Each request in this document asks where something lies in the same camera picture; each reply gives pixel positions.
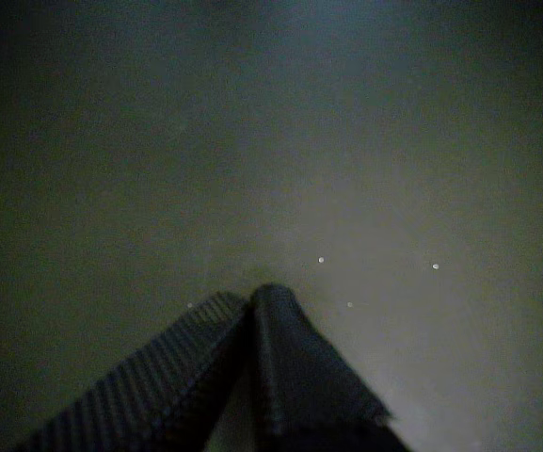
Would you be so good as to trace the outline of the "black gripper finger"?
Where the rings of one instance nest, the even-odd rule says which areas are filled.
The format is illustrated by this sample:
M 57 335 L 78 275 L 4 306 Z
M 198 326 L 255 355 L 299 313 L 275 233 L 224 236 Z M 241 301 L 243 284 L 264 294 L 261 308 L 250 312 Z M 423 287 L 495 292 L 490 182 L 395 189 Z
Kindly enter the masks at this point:
M 203 450 L 248 355 L 249 308 L 232 293 L 196 304 L 16 450 Z
M 261 451 L 405 451 L 391 414 L 280 284 L 251 296 Z

